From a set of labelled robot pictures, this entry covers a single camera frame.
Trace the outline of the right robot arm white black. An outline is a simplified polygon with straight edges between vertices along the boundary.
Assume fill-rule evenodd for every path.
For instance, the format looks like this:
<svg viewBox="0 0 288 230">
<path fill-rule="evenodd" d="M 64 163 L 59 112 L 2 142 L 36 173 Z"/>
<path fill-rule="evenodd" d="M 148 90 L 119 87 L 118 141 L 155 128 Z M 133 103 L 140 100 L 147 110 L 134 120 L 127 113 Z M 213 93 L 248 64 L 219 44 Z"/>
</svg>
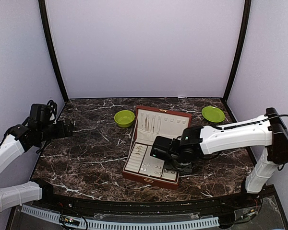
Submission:
<svg viewBox="0 0 288 230">
<path fill-rule="evenodd" d="M 264 115 L 247 121 L 189 127 L 173 139 L 157 136 L 150 156 L 164 160 L 176 171 L 184 171 L 195 160 L 213 153 L 263 146 L 259 161 L 244 182 L 244 190 L 235 198 L 237 206 L 245 208 L 276 169 L 288 163 L 288 130 L 282 118 L 283 115 L 270 107 Z"/>
</svg>

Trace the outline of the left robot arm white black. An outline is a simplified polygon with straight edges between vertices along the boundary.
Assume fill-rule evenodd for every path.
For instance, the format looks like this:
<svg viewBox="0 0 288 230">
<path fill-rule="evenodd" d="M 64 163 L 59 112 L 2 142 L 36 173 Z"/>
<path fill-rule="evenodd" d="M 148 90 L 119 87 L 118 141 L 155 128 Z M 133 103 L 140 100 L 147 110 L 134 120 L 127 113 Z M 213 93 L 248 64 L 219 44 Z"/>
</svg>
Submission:
<svg viewBox="0 0 288 230">
<path fill-rule="evenodd" d="M 0 174 L 18 157 L 37 147 L 40 154 L 54 139 L 72 136 L 74 125 L 69 120 L 56 120 L 57 104 L 33 104 L 29 116 L 22 124 L 10 127 L 0 142 Z M 0 213 L 11 207 L 31 201 L 40 201 L 48 209 L 58 205 L 53 186 L 43 179 L 0 188 Z"/>
</svg>

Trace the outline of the red jewelry box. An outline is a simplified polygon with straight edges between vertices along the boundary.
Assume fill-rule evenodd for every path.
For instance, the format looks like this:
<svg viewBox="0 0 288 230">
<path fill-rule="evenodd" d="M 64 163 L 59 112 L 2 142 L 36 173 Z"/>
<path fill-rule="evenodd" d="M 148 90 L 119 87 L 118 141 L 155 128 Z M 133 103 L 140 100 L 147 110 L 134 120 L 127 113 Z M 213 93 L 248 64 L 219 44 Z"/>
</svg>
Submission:
<svg viewBox="0 0 288 230">
<path fill-rule="evenodd" d="M 189 113 L 147 106 L 136 108 L 135 139 L 122 169 L 125 179 L 176 190 L 179 172 L 172 167 L 171 144 L 191 124 Z"/>
</svg>

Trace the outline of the red jewelry tray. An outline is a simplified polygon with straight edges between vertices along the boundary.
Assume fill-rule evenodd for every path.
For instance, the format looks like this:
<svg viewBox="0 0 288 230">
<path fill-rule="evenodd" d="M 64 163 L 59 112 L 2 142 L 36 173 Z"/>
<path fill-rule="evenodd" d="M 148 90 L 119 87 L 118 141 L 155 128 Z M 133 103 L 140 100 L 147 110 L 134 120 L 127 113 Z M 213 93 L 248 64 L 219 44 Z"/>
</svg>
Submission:
<svg viewBox="0 0 288 230">
<path fill-rule="evenodd" d="M 176 182 L 179 174 L 166 169 L 164 160 L 150 156 L 151 150 L 152 146 L 135 142 L 123 167 L 123 172 L 148 179 Z"/>
</svg>

